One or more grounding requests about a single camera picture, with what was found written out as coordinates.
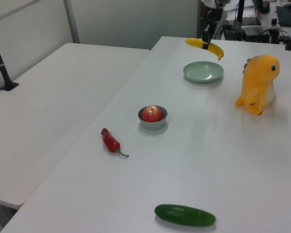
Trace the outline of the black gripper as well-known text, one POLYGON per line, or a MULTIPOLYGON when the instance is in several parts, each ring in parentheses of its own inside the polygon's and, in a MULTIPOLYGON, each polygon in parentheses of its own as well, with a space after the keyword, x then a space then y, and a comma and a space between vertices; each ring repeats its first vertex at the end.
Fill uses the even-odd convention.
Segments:
POLYGON ((209 23, 202 32, 203 49, 207 50, 216 29, 216 22, 222 17, 224 6, 222 4, 205 6, 205 20, 209 23))

